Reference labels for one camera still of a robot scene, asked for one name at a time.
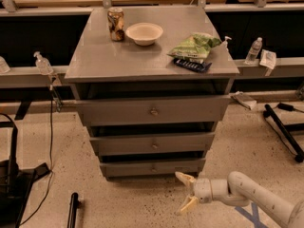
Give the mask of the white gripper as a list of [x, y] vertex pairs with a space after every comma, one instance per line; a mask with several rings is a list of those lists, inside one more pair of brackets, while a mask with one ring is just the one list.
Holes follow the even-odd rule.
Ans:
[[175, 173], [176, 178], [181, 181], [189, 194], [195, 194], [195, 196], [188, 195], [181, 206], [176, 211], [176, 215], [185, 215], [195, 208], [198, 203], [210, 203], [212, 201], [212, 188], [211, 182], [208, 179], [195, 179], [193, 176], [184, 174], [182, 172]]

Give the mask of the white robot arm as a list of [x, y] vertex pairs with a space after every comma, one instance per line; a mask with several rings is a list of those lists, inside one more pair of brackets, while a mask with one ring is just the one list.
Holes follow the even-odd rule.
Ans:
[[199, 203], [220, 201], [228, 206], [243, 207], [252, 201], [281, 228], [304, 228], [304, 200], [293, 205], [241, 172], [231, 172], [226, 180], [194, 178], [182, 172], [176, 172], [175, 176], [187, 190], [177, 215], [189, 212]]

